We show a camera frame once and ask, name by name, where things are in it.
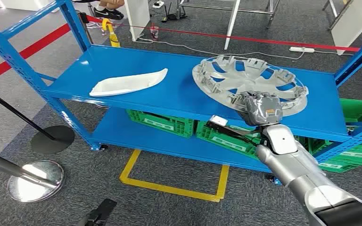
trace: robotic arm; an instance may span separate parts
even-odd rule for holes
[[[316,159],[295,140],[282,119],[280,99],[263,92],[241,93],[247,107],[240,116],[260,132],[264,142],[256,148],[260,161],[289,188],[305,210],[310,226],[362,226],[362,200],[332,183]],[[208,126],[232,136],[246,132],[225,127],[226,120],[214,116]]]

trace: black round base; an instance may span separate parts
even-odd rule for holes
[[[56,140],[51,140],[44,134],[38,132],[31,139],[31,149],[36,153],[53,154],[65,150],[74,141],[75,134],[67,126],[51,126],[45,128]]]

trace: white power strip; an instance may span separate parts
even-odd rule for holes
[[[305,47],[290,47],[289,51],[305,52],[305,53],[314,53],[315,52],[315,50],[313,48],[305,48]]]
[[[152,6],[153,8],[161,8],[161,7],[165,4],[165,2],[159,0],[159,1],[156,1],[155,4],[159,4],[159,5],[158,5],[158,6],[153,5],[153,6]]]

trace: white cable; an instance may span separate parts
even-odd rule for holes
[[[336,52],[324,52],[324,51],[318,51],[318,50],[315,50],[314,52],[317,52],[317,53],[331,53],[331,54],[338,54]],[[342,55],[350,55],[350,56],[353,56],[353,54],[350,54],[350,53],[343,53]]]
[[[193,51],[196,51],[196,52],[201,52],[201,53],[208,53],[208,54],[212,54],[212,55],[233,55],[233,56],[243,56],[243,55],[250,55],[250,54],[262,54],[262,55],[265,55],[265,56],[269,56],[269,57],[280,57],[280,58],[287,58],[287,59],[292,59],[292,60],[298,60],[300,59],[304,52],[302,52],[302,54],[298,57],[298,58],[293,58],[293,57],[287,57],[287,56],[278,56],[278,55],[270,55],[270,54],[266,54],[266,53],[261,53],[261,52],[252,52],[252,53],[242,53],[242,54],[232,54],[232,53],[211,53],[211,52],[206,52],[206,51],[202,51],[202,50],[199,50],[199,49],[194,49],[194,48],[191,48],[191,47],[188,47],[188,46],[185,46],[185,45],[178,45],[178,44],[171,44],[171,43],[168,43],[166,41],[154,41],[154,40],[151,40],[151,39],[143,39],[141,38],[144,34],[141,34],[138,38],[141,39],[141,40],[144,40],[144,41],[148,41],[148,42],[143,42],[143,41],[134,41],[134,42],[138,42],[138,43],[145,43],[145,44],[152,44],[152,43],[164,43],[164,44],[167,44],[167,45],[170,45],[170,46],[180,46],[180,47],[184,47],[184,48],[188,48],[190,50],[193,50]]]

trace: black shoe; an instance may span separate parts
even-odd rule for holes
[[[124,14],[122,14],[120,11],[118,11],[117,9],[113,9],[113,11],[110,11],[109,12],[112,12],[113,14],[115,15],[119,15],[121,17],[121,19],[124,18]]]
[[[99,1],[99,0],[71,0],[71,1],[75,2],[75,3],[88,3],[88,2]]]
[[[104,17],[112,20],[121,20],[124,17],[124,15],[116,9],[110,11],[107,8],[105,8],[104,10],[99,11],[96,8],[94,8],[94,12],[96,17]]]

